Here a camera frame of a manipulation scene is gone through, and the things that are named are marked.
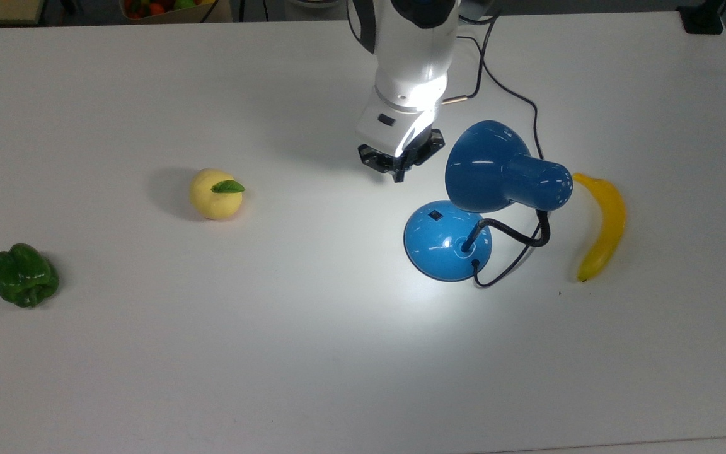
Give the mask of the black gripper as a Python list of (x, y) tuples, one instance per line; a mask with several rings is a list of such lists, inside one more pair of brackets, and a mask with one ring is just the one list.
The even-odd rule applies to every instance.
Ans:
[(421, 166), (442, 149), (446, 141), (440, 129), (426, 129), (412, 140), (400, 156), (393, 157), (366, 144), (358, 147), (358, 153), (365, 166), (379, 173), (389, 173), (395, 183), (403, 183), (405, 173), (413, 166)]

